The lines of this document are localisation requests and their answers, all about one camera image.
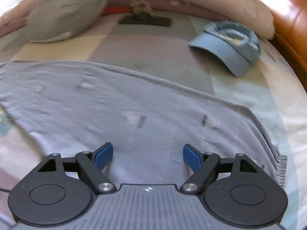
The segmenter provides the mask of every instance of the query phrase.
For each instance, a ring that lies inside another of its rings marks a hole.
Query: yellow fabric square
[[[24,61],[75,60],[86,61],[103,41],[105,35],[76,37],[51,43],[27,43],[12,58]]]

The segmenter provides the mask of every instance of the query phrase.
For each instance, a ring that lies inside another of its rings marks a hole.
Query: gray ribbed plate
[[[21,223],[12,230],[39,230]],[[184,195],[174,185],[122,185],[98,196],[81,217],[48,230],[233,230],[203,207],[197,196]],[[282,230],[279,225],[263,229]]]

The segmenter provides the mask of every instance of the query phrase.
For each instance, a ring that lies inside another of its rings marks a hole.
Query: gray hat
[[[261,52],[255,33],[231,21],[208,24],[203,33],[189,42],[189,46],[213,53],[235,76],[245,74]]]

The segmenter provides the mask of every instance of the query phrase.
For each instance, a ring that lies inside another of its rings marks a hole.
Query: orange leather surface
[[[274,16],[275,38],[299,62],[307,79],[307,0],[261,1]]]

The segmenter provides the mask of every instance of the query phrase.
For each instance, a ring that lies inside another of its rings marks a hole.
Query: bed
[[[268,40],[261,38],[260,59],[246,75],[235,77],[213,55],[191,51],[187,46],[209,20],[183,13],[157,11],[156,14],[172,18],[172,27],[156,30],[142,26],[141,30],[131,32],[118,25],[123,14],[113,14],[102,16],[78,37],[47,44],[28,42],[25,28],[20,28],[0,38],[0,62],[104,63],[157,76],[246,106],[267,129],[280,152],[288,156],[284,189],[289,205],[282,224],[288,230],[301,230],[307,224],[307,166],[304,163],[307,95],[293,69]],[[125,56],[129,56],[130,61],[125,61]],[[191,62],[193,58],[202,60]],[[167,59],[168,64],[163,63],[163,59]],[[10,181],[5,184],[1,180],[1,186],[12,188],[44,154],[0,109],[0,171]],[[0,210],[9,215],[7,208]]]

